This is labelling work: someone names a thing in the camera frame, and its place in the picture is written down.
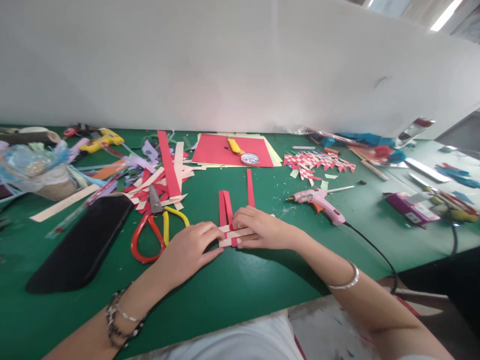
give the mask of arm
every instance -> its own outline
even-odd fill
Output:
[[[204,251],[213,240],[223,238],[224,234],[212,222],[201,222],[180,231],[160,258],[125,291],[119,300],[121,310],[132,318],[142,319],[171,290],[220,255],[222,248]],[[113,359],[119,349],[110,344],[106,309],[100,310],[44,359]],[[131,333],[138,323],[116,313],[115,325],[125,334]],[[117,344],[125,342],[119,337],[113,340]]]
[[[297,227],[251,206],[236,212],[233,227],[249,227],[256,232],[242,238],[238,245],[240,249],[294,250],[328,285],[346,285],[354,278],[354,269],[347,260]],[[331,289],[331,292],[352,318],[370,332],[382,359],[425,355],[438,360],[453,360],[410,311],[363,272],[360,272],[356,285],[348,289]]]

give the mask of beaded bracelet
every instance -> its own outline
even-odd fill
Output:
[[[123,345],[120,345],[113,340],[113,336],[115,335],[115,336],[117,336],[119,338],[123,338],[123,339],[132,339],[132,338],[136,337],[140,333],[140,330],[142,330],[142,328],[144,327],[145,319],[147,318],[147,316],[150,313],[150,312],[146,313],[144,318],[140,320],[138,325],[135,327],[135,329],[131,333],[122,332],[118,328],[118,326],[115,325],[115,314],[120,309],[119,300],[122,297],[122,295],[124,294],[125,290],[126,289],[119,290],[119,291],[117,291],[116,293],[113,294],[110,302],[108,303],[108,306],[106,307],[106,312],[105,312],[106,322],[107,322],[107,325],[108,325],[108,339],[110,340],[110,344],[114,348],[117,348],[117,349],[126,349],[129,346],[129,344],[127,342],[125,342]],[[137,319],[134,320],[133,317],[129,317],[124,312],[122,312],[121,314],[124,318],[126,318],[128,320],[135,321],[135,322],[138,321]]]

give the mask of glue gun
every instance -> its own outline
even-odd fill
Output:
[[[337,190],[343,190],[343,188],[332,189],[331,191],[333,192]],[[317,188],[317,189],[297,192],[293,194],[293,196],[289,197],[287,200],[293,200],[293,201],[296,201],[297,203],[312,204],[317,213],[321,211],[325,211],[325,214],[328,216],[332,224],[335,226],[345,223],[345,217],[340,213],[340,211],[334,208],[332,204],[325,199],[326,196],[327,196],[327,192]]]
[[[80,151],[87,152],[89,154],[96,153],[98,150],[102,149],[102,143],[110,145],[121,145],[124,143],[124,139],[114,133],[112,130],[107,129],[106,127],[99,129],[100,133],[103,135],[101,138],[93,140],[87,145],[80,146]]]

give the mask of yellow glue gun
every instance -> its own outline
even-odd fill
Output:
[[[87,145],[80,146],[80,151],[88,152],[89,154],[96,153],[98,150],[102,149],[102,143],[110,145],[120,145],[124,143],[125,140],[119,135],[114,133],[112,130],[107,129],[106,127],[99,129],[100,133],[103,135],[101,138],[95,139]]]

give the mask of pink glue gun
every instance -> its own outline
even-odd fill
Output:
[[[342,187],[338,189],[332,189],[332,190],[329,190],[328,193],[339,191],[339,190],[350,189],[350,188],[353,188],[353,186],[347,186],[346,188]],[[316,188],[316,189],[297,192],[292,197],[289,197],[287,200],[293,200],[293,201],[296,201],[297,203],[312,204],[317,213],[321,211],[325,211],[325,214],[328,216],[332,224],[335,226],[345,223],[345,217],[340,213],[340,211],[334,208],[332,204],[325,199],[326,196],[327,196],[327,192],[323,191],[320,188]]]

